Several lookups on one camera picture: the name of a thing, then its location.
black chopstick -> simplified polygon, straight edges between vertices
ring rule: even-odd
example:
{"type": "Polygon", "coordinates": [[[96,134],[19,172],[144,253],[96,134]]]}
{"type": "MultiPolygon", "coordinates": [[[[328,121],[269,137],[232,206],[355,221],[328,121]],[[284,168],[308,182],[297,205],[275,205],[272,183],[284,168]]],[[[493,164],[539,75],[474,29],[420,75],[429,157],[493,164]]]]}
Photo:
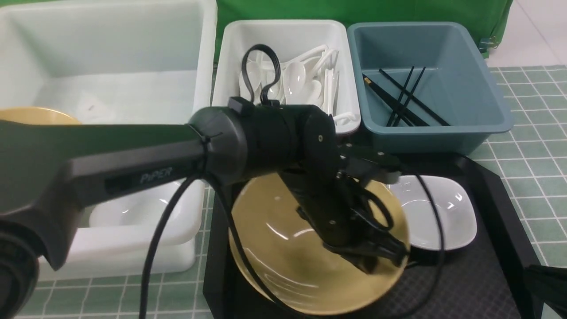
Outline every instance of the black chopstick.
{"type": "MultiPolygon", "coordinates": [[[[412,73],[413,73],[413,66],[412,69],[409,71],[409,75],[408,78],[405,79],[405,84],[404,84],[404,89],[406,87],[408,87],[408,83],[409,83],[409,79],[412,78],[412,73]]],[[[401,91],[400,92],[400,96],[397,98],[398,103],[401,103],[401,98],[404,96],[404,92],[401,91]]],[[[393,120],[396,118],[396,113],[392,112],[392,114],[390,114],[390,118],[388,119],[388,123],[386,123],[386,126],[392,126],[393,120]]]]}
{"type": "MultiPolygon", "coordinates": [[[[400,110],[401,113],[405,112],[405,110],[408,108],[409,101],[412,99],[413,93],[416,91],[417,84],[420,82],[421,77],[424,75],[424,72],[425,72],[425,67],[421,70],[420,76],[417,77],[416,83],[413,84],[412,91],[409,93],[408,98],[405,100],[403,108],[400,110]]],[[[400,117],[399,116],[393,122],[393,126],[397,126],[398,124],[400,124],[400,117]]]]}
{"type": "Polygon", "coordinates": [[[410,110],[400,112],[399,109],[402,107],[401,103],[396,101],[396,99],[392,95],[390,95],[383,88],[374,83],[374,81],[369,79],[366,75],[363,74],[362,76],[366,84],[368,84],[368,87],[371,88],[372,91],[374,91],[374,93],[376,93],[380,97],[380,99],[382,99],[386,103],[386,105],[392,109],[393,112],[401,115],[401,119],[406,124],[408,124],[409,126],[429,126],[429,124],[420,119],[419,116],[415,115],[415,113],[410,110]]]}
{"type": "MultiPolygon", "coordinates": [[[[408,90],[406,89],[406,86],[402,87],[401,84],[399,84],[394,78],[392,78],[388,73],[386,73],[386,71],[382,69],[379,69],[379,71],[385,78],[390,80],[390,82],[392,82],[398,89],[400,89],[403,94],[409,93],[408,90]]],[[[421,107],[422,110],[424,110],[427,114],[429,114],[429,116],[433,117],[442,126],[451,126],[449,123],[447,123],[447,121],[443,120],[439,115],[437,115],[432,109],[427,107],[427,105],[425,105],[415,96],[412,96],[412,101],[414,101],[415,104],[417,104],[417,106],[421,107]]]]}

yellow bowl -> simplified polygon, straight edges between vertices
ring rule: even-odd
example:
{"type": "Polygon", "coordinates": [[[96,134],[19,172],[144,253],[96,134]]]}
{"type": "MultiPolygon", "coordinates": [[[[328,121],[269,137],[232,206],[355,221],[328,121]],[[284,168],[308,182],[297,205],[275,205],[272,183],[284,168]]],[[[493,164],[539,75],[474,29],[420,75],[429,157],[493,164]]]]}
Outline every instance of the yellow bowl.
{"type": "Polygon", "coordinates": [[[16,107],[0,110],[0,120],[30,125],[78,125],[79,120],[42,107],[16,107]]]}
{"type": "MultiPolygon", "coordinates": [[[[398,200],[381,183],[368,190],[392,214],[391,233],[409,250],[409,229],[398,200]]],[[[232,215],[246,256],[266,286],[284,303],[305,314],[336,315],[363,308],[382,297],[401,277],[407,263],[395,267],[381,258],[366,275],[321,244],[310,225],[299,217],[298,206],[277,174],[251,180],[235,201],[232,215]]],[[[386,223],[371,205],[375,218],[386,223]]],[[[229,231],[232,256],[246,280],[264,297],[246,270],[229,231]]]]}

green cloth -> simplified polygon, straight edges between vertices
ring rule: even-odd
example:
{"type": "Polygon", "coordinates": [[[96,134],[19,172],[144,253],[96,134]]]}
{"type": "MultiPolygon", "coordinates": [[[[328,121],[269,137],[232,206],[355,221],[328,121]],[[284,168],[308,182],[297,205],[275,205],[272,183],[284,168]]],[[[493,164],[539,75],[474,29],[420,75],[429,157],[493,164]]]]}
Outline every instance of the green cloth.
{"type": "MultiPolygon", "coordinates": [[[[0,0],[0,6],[49,0],[0,0]]],[[[512,0],[217,0],[217,48],[225,27],[250,19],[332,19],[358,22],[452,21],[464,25],[475,43],[502,40],[512,0]]]]}

black mat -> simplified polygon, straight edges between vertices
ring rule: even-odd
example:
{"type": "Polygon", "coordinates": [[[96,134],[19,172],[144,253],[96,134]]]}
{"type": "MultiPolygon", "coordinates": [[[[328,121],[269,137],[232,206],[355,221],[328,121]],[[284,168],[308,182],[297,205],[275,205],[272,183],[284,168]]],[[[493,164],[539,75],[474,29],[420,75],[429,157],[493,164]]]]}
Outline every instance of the black mat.
{"type": "MultiPolygon", "coordinates": [[[[461,184],[471,196],[478,224],[473,243],[448,255],[434,297],[410,318],[540,319],[543,303],[532,298],[521,278],[523,267],[538,265],[539,261],[500,178],[454,154],[408,154],[402,160],[422,175],[443,176],[461,184]]],[[[234,198],[238,191],[236,186],[226,194],[234,198]]],[[[434,263],[430,254],[418,250],[412,252],[412,257],[434,263]]],[[[326,318],[375,319],[401,313],[427,293],[434,272],[432,266],[407,269],[393,289],[377,302],[353,313],[326,318]]],[[[227,246],[224,213],[217,204],[204,294],[215,319],[292,318],[257,293],[236,269],[227,246]]]]}

white plastic bin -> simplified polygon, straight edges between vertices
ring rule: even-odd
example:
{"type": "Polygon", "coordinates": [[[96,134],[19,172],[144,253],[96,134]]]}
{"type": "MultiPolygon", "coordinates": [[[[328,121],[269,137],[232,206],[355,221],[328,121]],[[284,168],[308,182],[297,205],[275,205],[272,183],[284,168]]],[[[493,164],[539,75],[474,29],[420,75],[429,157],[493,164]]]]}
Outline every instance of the white plastic bin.
{"type": "MultiPolygon", "coordinates": [[[[68,0],[0,9],[0,109],[47,107],[83,124],[184,124],[209,106],[214,0],[68,0]]],[[[184,195],[153,272],[194,262],[204,184],[184,195]]],[[[139,274],[155,223],[80,228],[40,280],[139,274]]]]}
{"type": "Polygon", "coordinates": [[[255,44],[271,47],[281,62],[288,61],[319,45],[338,49],[338,97],[333,114],[352,112],[356,121],[337,125],[340,135],[353,133],[361,122],[354,71],[346,28],[332,20],[243,20],[225,28],[219,56],[213,105],[225,106],[229,97],[239,95],[240,63],[255,44]]]}

